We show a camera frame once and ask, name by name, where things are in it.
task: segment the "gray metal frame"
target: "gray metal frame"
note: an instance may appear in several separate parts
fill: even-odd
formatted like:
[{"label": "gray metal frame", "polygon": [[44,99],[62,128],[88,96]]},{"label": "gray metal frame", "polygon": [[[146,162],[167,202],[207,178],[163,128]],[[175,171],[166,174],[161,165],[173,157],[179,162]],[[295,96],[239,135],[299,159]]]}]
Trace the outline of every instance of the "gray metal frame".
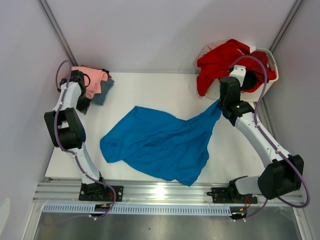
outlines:
[{"label": "gray metal frame", "polygon": [[[63,47],[66,55],[74,65],[77,65],[77,61],[72,54],[72,51],[65,39],[48,3],[46,0],[38,0],[43,12],[48,19],[54,33],[56,34],[61,46]],[[286,33],[289,25],[292,23],[295,15],[301,7],[304,0],[296,0],[290,13],[288,14],[285,22],[283,23],[279,33],[277,34],[270,50],[275,51],[279,42]],[[262,102],[259,109],[259,116],[261,122],[269,130],[271,135],[276,139],[276,133],[273,128],[272,121],[268,114],[268,107],[265,101]],[[227,184],[201,184],[195,183],[191,187],[181,185],[179,183],[172,182],[140,182],[140,181],[108,181],[111,185],[124,186],[123,200],[121,203],[117,203],[117,206],[135,205],[135,206],[220,206],[220,207],[235,207],[241,206],[241,204],[213,204],[212,197],[207,196],[206,193],[210,191],[212,187],[226,187]],[[48,179],[47,182],[40,182],[36,189],[33,198],[33,208],[30,215],[30,219],[24,234],[24,240],[32,240],[35,236],[37,226],[40,220],[42,210],[46,203],[72,203],[72,204],[84,204],[94,202],[79,201],[79,192],[81,187],[80,179]],[[265,201],[262,196],[258,197],[258,205],[261,206]],[[284,199],[295,204],[301,204],[304,199],[300,191],[292,192],[284,196]],[[268,202],[268,206],[283,207],[284,203],[278,199],[273,199]],[[304,240],[313,240],[310,225],[306,217],[306,213],[303,209],[294,209],[296,221],[299,226],[299,230]]]}]

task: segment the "gray cloth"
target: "gray cloth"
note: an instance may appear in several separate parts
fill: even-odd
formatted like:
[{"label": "gray cloth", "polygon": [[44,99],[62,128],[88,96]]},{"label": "gray cloth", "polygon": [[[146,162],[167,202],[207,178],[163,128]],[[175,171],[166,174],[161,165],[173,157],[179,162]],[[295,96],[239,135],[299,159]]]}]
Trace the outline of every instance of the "gray cloth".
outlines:
[{"label": "gray cloth", "polygon": [[101,81],[101,93],[95,93],[92,102],[96,105],[102,106],[105,103],[107,94],[110,90],[110,88],[114,85],[114,82],[110,77],[107,81]]}]

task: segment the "blue cloth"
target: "blue cloth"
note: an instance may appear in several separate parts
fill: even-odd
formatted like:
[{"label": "blue cloth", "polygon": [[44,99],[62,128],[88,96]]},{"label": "blue cloth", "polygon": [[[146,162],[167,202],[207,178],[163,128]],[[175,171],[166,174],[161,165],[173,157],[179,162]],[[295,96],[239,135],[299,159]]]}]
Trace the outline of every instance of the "blue cloth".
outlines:
[{"label": "blue cloth", "polygon": [[108,77],[107,81],[101,81],[101,93],[95,93],[92,102],[96,105],[102,106],[105,103],[107,94],[110,90],[110,88],[114,85],[114,82],[110,77]]},{"label": "blue cloth", "polygon": [[135,106],[101,139],[102,155],[108,163],[123,160],[150,176],[191,186],[209,159],[208,142],[221,116],[218,103],[189,120]]}]

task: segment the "stack of clothes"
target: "stack of clothes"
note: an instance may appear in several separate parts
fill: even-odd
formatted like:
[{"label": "stack of clothes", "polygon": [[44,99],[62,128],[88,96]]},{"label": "stack of clothes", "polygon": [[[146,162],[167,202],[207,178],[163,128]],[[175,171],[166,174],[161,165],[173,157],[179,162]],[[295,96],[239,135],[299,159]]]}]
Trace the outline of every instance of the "stack of clothes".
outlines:
[{"label": "stack of clothes", "polygon": [[115,82],[109,75],[109,71],[86,66],[73,66],[72,70],[79,70],[83,73],[86,88],[85,95],[78,99],[76,109],[86,114],[91,102],[102,106]]}]

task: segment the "wire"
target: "wire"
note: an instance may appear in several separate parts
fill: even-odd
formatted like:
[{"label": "wire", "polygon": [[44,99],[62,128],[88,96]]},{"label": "wire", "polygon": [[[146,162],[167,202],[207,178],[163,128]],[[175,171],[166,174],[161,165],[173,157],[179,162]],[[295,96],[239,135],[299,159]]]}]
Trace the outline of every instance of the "wire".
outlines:
[{"label": "wire", "polygon": [[108,195],[112,198],[114,198],[115,196],[111,193],[111,192],[108,192]]},{"label": "wire", "polygon": [[247,198],[245,197],[244,198],[244,208],[241,208],[240,209],[240,211],[243,211],[243,210],[245,210],[245,214],[247,214],[248,213],[248,205],[247,205]]},{"label": "wire", "polygon": [[305,208],[306,206],[309,205],[310,203],[310,200],[311,200],[311,196],[310,196],[310,190],[309,190],[309,187],[307,185],[307,182],[305,181],[305,179],[303,178],[303,176],[301,175],[301,173],[298,171],[298,169],[291,163],[291,161],[278,149],[278,147],[272,142],[272,140],[268,137],[268,135],[263,131],[263,129],[258,125],[258,108],[260,106],[260,103],[262,101],[262,98],[264,96],[264,93],[266,91],[266,87],[267,87],[267,82],[268,82],[268,75],[267,75],[267,70],[265,68],[265,66],[263,65],[263,63],[253,57],[253,56],[241,56],[239,57],[237,60],[235,60],[233,62],[233,64],[231,65],[231,67],[233,67],[238,61],[240,61],[241,59],[252,59],[254,61],[256,61],[262,68],[263,70],[263,73],[264,73],[264,84],[263,84],[263,89],[262,89],[262,92],[261,92],[261,95],[258,99],[258,102],[256,103],[256,106],[255,106],[255,110],[254,110],[254,114],[253,114],[253,120],[254,120],[254,123],[255,123],[255,126],[258,128],[258,130],[260,131],[260,133],[264,136],[264,138],[270,143],[270,145],[274,148],[274,150],[286,161],[287,164],[289,164],[289,166],[293,169],[293,171],[295,172],[295,174],[299,177],[299,179],[301,180],[303,186],[304,186],[304,189],[305,189],[305,193],[306,193],[306,201],[304,204],[302,205],[295,205],[295,204],[292,204],[284,199],[282,199],[281,197],[278,197],[279,200],[281,200],[283,203],[291,206],[291,207],[294,207],[294,208]]},{"label": "wire", "polygon": [[226,194],[229,194],[229,191],[227,191],[227,192],[224,192],[224,193],[213,193],[213,192],[211,192],[211,191],[209,191],[209,192],[207,192],[206,193],[208,196],[221,196],[221,195],[226,195]]},{"label": "wire", "polygon": [[88,85],[85,86],[85,87],[88,87],[88,86],[91,84],[91,79],[90,79],[90,77],[88,76],[88,74],[85,74],[85,73],[84,73],[83,76],[86,76],[86,77],[88,78],[88,80],[89,80]]},{"label": "wire", "polygon": [[[64,102],[64,99],[65,99],[65,96],[66,96],[66,93],[67,93],[67,89],[68,89],[68,86],[69,86],[70,77],[71,77],[71,71],[72,71],[72,63],[71,63],[69,60],[63,61],[63,62],[60,64],[60,66],[58,67],[57,73],[56,73],[56,75],[55,75],[55,84],[56,84],[56,86],[58,86],[58,73],[59,73],[59,70],[60,70],[60,68],[62,67],[62,65],[65,64],[65,63],[69,63],[69,74],[68,74],[68,78],[67,78],[66,85],[65,85],[66,88],[64,89],[64,91],[63,91],[63,93],[62,93],[61,102],[60,102],[60,105],[59,105],[58,109],[56,110],[56,113],[55,113],[55,116],[54,116],[54,122],[53,122],[53,125],[54,125],[54,126],[53,126],[53,129],[54,129],[54,137],[55,137],[56,143],[57,143],[57,145],[61,148],[61,150],[62,150],[63,152],[70,153],[70,154],[72,154],[72,155],[74,156],[74,159],[75,159],[76,164],[77,164],[77,166],[79,167],[80,171],[81,171],[88,179],[92,180],[93,182],[95,182],[95,183],[97,183],[97,184],[101,184],[101,185],[106,186],[107,188],[111,189],[111,191],[112,191],[112,193],[113,193],[113,196],[116,196],[116,195],[117,195],[117,194],[116,194],[116,191],[114,190],[114,188],[113,188],[112,186],[110,186],[110,185],[107,184],[106,182],[98,181],[98,180],[92,178],[92,177],[82,168],[82,166],[81,166],[81,164],[80,164],[80,162],[79,162],[79,159],[78,159],[77,154],[76,154],[75,152],[71,151],[71,150],[65,149],[65,148],[62,146],[62,144],[61,144],[61,142],[60,142],[60,140],[59,140],[59,137],[58,137],[58,115],[59,115],[59,112],[60,112],[60,110],[61,110],[61,108],[62,108],[62,106],[63,106],[63,102]],[[104,217],[108,214],[108,212],[110,212],[110,210],[113,208],[113,206],[115,205],[115,203],[116,203],[116,198],[113,197],[113,201],[112,201],[112,204],[111,204],[110,208],[109,208],[107,211],[105,211],[105,213],[103,213],[102,215],[96,216],[96,217],[94,218],[94,220],[104,218]]]},{"label": "wire", "polygon": [[258,213],[260,213],[260,212],[262,211],[262,209],[264,209],[264,208],[265,208],[265,206],[267,205],[267,203],[268,203],[268,199],[265,199],[265,201],[264,201],[264,203],[263,203],[262,207],[260,207],[260,208],[259,208],[259,210],[258,210],[258,211],[256,211],[255,213],[253,213],[253,214],[251,214],[251,215],[249,215],[249,216],[246,216],[246,217],[245,217],[245,219],[252,218],[253,216],[255,216],[255,215],[257,215]]},{"label": "wire", "polygon": [[249,204],[249,206],[246,206],[245,209],[250,208],[251,202],[250,202],[250,200],[249,200],[249,198],[248,198],[247,196],[245,196],[244,201],[245,201],[246,203],[248,202],[248,204]]}]

